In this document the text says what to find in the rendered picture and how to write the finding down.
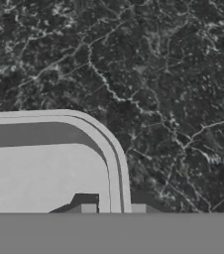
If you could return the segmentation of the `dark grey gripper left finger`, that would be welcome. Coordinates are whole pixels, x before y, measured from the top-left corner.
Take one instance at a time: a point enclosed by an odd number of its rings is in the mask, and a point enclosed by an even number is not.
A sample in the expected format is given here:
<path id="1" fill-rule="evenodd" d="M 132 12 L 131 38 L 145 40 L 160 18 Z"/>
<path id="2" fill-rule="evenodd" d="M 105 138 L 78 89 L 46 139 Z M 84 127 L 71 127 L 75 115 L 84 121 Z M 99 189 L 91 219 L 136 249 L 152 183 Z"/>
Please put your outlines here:
<path id="1" fill-rule="evenodd" d="M 76 193 L 72 201 L 59 208 L 52 210 L 52 213 L 98 213 L 98 193 Z"/>

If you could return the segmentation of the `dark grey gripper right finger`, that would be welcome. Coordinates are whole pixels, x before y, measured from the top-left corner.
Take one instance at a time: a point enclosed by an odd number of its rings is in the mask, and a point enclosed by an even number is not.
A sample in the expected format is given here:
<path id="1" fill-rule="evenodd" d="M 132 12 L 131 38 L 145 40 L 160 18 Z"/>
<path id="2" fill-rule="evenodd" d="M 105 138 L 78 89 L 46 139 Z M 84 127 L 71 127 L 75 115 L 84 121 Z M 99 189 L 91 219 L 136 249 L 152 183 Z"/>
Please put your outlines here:
<path id="1" fill-rule="evenodd" d="M 141 190 L 131 193 L 131 204 L 133 213 L 172 213 L 169 207 L 155 200 L 150 193 Z"/>

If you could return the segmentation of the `grey kitchen sink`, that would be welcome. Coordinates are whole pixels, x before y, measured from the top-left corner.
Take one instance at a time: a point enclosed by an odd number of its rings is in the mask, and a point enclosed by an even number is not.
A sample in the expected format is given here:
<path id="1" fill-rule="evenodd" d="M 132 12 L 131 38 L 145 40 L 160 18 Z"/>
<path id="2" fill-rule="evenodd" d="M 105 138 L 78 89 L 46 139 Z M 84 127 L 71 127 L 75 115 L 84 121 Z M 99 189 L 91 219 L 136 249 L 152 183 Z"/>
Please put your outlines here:
<path id="1" fill-rule="evenodd" d="M 76 193 L 98 193 L 99 213 L 132 211 L 114 134 L 75 110 L 0 112 L 0 213 L 49 213 Z"/>

